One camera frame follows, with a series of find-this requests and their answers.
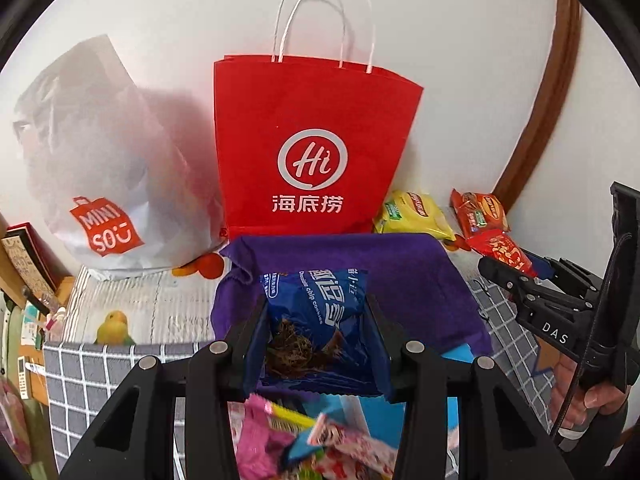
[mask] yellow snack bag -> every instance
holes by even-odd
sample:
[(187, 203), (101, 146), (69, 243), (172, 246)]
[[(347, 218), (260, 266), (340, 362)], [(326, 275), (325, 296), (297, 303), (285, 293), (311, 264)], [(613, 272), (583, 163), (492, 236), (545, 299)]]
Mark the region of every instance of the yellow snack bag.
[(428, 233), (438, 240), (456, 240), (442, 211), (429, 195), (394, 191), (375, 222), (378, 233)]

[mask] screw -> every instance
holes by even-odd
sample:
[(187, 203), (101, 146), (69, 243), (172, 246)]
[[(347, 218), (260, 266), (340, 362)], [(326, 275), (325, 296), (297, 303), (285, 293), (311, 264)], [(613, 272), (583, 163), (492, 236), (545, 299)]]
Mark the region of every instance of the screw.
[(212, 354), (223, 354), (229, 348), (229, 345), (224, 341), (214, 341), (209, 345), (209, 351)]
[(406, 345), (404, 345), (408, 352), (412, 354), (419, 354), (424, 352), (424, 345), (420, 341), (408, 341)]
[(494, 365), (495, 365), (495, 362), (490, 357), (483, 355), (482, 357), (478, 358), (478, 366), (483, 368), (484, 370), (491, 370), (491, 368), (493, 368)]
[(149, 368), (156, 366), (156, 358), (152, 355), (146, 355), (138, 361), (138, 366), (143, 370), (149, 370)]

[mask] chocolate chip cookies package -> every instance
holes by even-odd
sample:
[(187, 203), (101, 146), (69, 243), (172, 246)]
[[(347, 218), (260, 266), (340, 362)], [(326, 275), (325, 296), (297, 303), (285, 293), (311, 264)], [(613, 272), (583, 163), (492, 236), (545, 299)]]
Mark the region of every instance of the chocolate chip cookies package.
[(305, 270), (261, 280), (271, 327), (263, 384), (378, 394), (362, 337), (366, 271)]

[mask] hand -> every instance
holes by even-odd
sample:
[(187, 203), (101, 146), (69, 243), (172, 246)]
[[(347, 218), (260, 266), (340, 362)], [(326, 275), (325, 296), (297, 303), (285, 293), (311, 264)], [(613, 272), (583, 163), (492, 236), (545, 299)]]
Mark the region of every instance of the hand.
[[(551, 401), (549, 402), (549, 410), (553, 420), (556, 420), (558, 416), (576, 367), (577, 364), (571, 359), (565, 355), (560, 355), (560, 360), (554, 368), (556, 384), (551, 390)], [(587, 408), (599, 408), (600, 413), (603, 415), (615, 413), (625, 403), (629, 389), (627, 387), (626, 393), (623, 393), (609, 381), (596, 384), (586, 393), (578, 387), (571, 405), (569, 405), (569, 410), (562, 421), (562, 427), (571, 429), (574, 424), (579, 426), (584, 423), (587, 418)]]

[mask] checkered fabric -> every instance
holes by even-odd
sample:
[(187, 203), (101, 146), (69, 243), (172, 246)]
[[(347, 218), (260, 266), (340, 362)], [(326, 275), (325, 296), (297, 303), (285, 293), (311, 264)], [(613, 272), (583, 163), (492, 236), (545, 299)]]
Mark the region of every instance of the checkered fabric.
[[(492, 338), (494, 360), (529, 401), (540, 423), (551, 427), (548, 401), (553, 375), (531, 377), (538, 345), (515, 320), (514, 306), (502, 290), (484, 279), (467, 282)], [(58, 470), (86, 428), (135, 363), (145, 355), (161, 362), (190, 357), (206, 343), (136, 345), (130, 348), (91, 344), (46, 344), (51, 434)], [(174, 426), (174, 479), (184, 480), (184, 399), (178, 399)], [(458, 450), (447, 452), (446, 478), (458, 477)]]
[[(160, 362), (191, 357), (207, 343), (136, 345), (128, 348), (74, 343), (44, 346), (51, 437), (58, 471), (82, 434), (138, 360)], [(184, 398), (177, 399), (174, 423), (174, 479), (184, 480)]]
[[(531, 376), (540, 349), (536, 339), (516, 322), (515, 306), (506, 299), (499, 286), (484, 278), (469, 280), (466, 284), (478, 302), (478, 313), (491, 335), (496, 364), (527, 399), (540, 424), (549, 431), (552, 421), (548, 404), (554, 375), (546, 372)], [(446, 478), (457, 479), (458, 450), (449, 450), (447, 455)]]

